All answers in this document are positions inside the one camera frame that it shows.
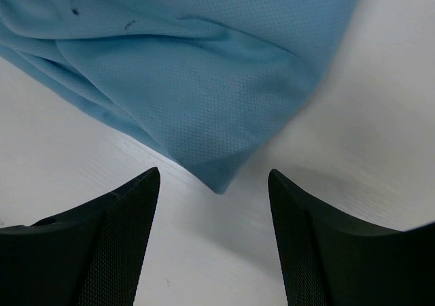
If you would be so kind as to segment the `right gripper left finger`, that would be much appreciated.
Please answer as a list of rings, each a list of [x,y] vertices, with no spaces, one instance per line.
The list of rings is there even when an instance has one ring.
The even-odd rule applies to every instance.
[[[1,229],[1,304],[132,305],[159,188],[151,168],[73,209]]]

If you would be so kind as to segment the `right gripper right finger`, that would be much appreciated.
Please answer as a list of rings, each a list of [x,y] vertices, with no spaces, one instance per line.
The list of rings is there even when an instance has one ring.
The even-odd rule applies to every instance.
[[[434,225],[396,231],[268,176],[289,305],[433,305]]]

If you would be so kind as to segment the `light blue shorts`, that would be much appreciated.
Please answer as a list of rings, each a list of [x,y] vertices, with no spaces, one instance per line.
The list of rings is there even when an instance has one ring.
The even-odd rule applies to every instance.
[[[1,56],[221,194],[309,100],[358,0],[1,0]]]

